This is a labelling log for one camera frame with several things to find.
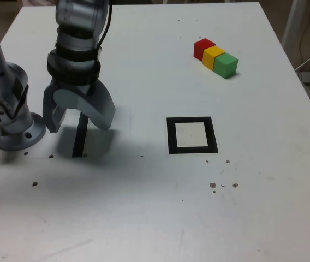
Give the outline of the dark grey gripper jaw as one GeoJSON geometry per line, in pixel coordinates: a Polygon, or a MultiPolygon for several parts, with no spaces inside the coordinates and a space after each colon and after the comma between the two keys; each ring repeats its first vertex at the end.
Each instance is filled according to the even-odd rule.
{"type": "Polygon", "coordinates": [[[66,109],[56,104],[53,94],[59,89],[55,79],[52,79],[44,91],[43,97],[43,119],[50,133],[57,133],[65,118],[66,109]]]}

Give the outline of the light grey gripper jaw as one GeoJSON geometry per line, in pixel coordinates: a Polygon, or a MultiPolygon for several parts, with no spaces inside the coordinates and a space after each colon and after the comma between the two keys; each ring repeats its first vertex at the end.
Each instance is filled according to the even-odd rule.
{"type": "Polygon", "coordinates": [[[55,103],[64,109],[76,109],[101,130],[111,127],[115,105],[105,85],[96,80],[84,94],[77,87],[64,87],[53,93],[55,103]]]}

